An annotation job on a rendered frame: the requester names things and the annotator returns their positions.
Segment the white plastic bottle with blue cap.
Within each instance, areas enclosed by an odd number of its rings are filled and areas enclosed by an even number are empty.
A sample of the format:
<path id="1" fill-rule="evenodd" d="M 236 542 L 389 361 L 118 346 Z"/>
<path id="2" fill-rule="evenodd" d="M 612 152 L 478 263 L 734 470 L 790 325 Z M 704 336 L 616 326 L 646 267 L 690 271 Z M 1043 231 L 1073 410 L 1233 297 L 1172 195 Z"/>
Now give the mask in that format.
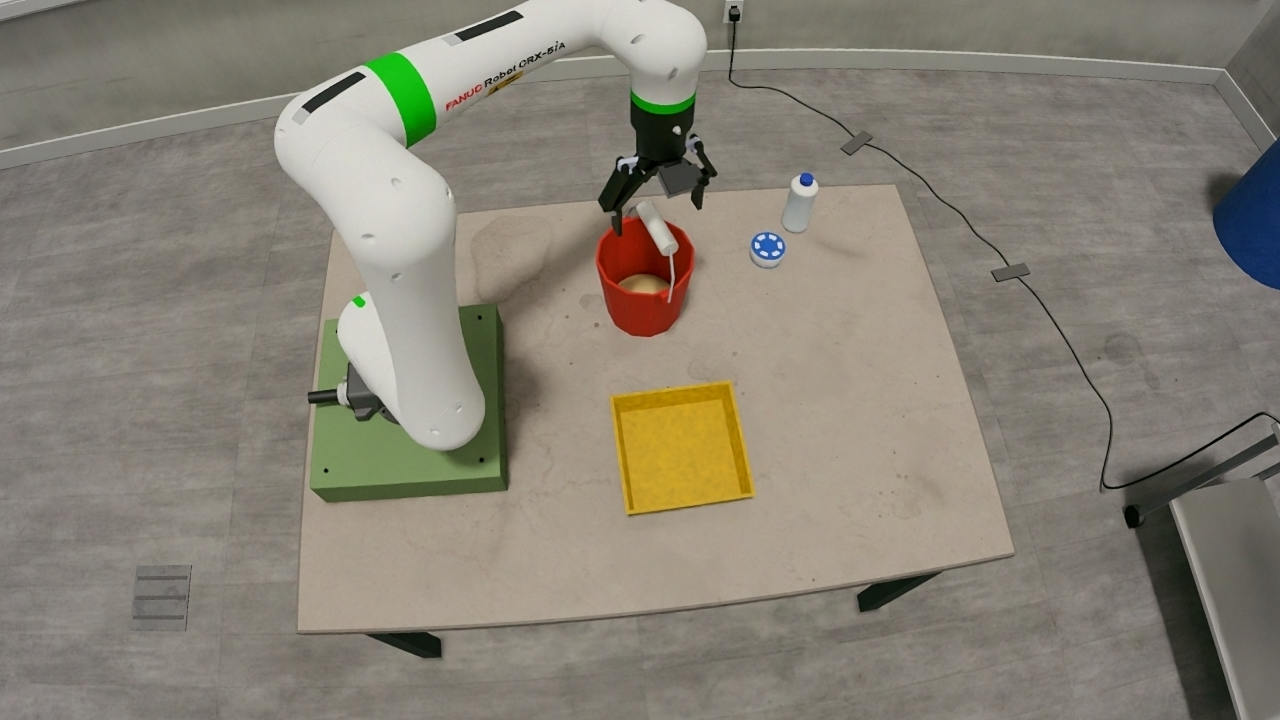
<path id="1" fill-rule="evenodd" d="M 803 173 L 794 178 L 782 217 L 782 225 L 786 231 L 801 233 L 806 229 L 817 192 L 818 184 L 810 173 Z"/>

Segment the yellow square tray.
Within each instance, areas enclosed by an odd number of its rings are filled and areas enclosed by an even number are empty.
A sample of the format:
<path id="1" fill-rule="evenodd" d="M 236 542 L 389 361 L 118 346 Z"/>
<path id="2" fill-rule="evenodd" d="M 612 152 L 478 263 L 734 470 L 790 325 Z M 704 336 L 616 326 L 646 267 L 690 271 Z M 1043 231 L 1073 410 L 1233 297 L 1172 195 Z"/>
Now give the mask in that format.
<path id="1" fill-rule="evenodd" d="M 756 496 L 731 380 L 609 397 L 626 514 Z"/>

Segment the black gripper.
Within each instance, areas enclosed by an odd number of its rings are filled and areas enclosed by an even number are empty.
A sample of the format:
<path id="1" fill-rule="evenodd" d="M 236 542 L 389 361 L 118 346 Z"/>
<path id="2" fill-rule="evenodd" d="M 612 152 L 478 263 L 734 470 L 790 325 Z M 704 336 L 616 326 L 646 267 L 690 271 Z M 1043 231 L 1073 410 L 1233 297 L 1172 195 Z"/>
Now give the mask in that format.
<path id="1" fill-rule="evenodd" d="M 605 188 L 602 191 L 598 202 L 604 213 L 609 211 L 612 227 L 618 238 L 623 236 L 621 208 L 625 206 L 643 183 L 650 181 L 652 176 L 657 176 L 658 161 L 669 161 L 675 158 L 680 158 L 681 160 L 687 150 L 696 154 L 704 165 L 701 169 L 698 167 L 703 177 L 691 191 L 692 204 L 698 210 L 701 210 L 704 187 L 710 184 L 710 177 L 716 177 L 718 173 L 707 158 L 704 145 L 698 138 L 698 135 L 691 135 L 687 141 L 686 135 L 681 138 L 659 141 L 646 138 L 636 132 L 636 152 L 634 158 L 625 159 L 620 156 L 616 159 L 614 170 Z M 643 174 L 643 170 L 645 174 Z"/>

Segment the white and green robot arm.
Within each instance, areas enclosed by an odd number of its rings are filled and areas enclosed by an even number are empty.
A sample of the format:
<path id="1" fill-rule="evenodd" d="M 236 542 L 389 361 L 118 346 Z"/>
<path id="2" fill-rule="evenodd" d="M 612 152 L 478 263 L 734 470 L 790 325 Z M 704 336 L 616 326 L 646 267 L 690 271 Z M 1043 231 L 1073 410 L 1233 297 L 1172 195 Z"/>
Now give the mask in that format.
<path id="1" fill-rule="evenodd" d="M 278 161 L 337 227 L 369 290 L 338 322 L 347 383 L 308 392 L 308 404 L 339 401 L 357 421 L 378 411 L 438 451 L 476 436 L 485 400 L 460 324 L 454 196 L 406 149 L 512 81 L 594 46 L 628 67 L 639 135 L 689 133 L 707 35 L 666 0 L 529 0 L 347 70 L 285 106 Z"/>

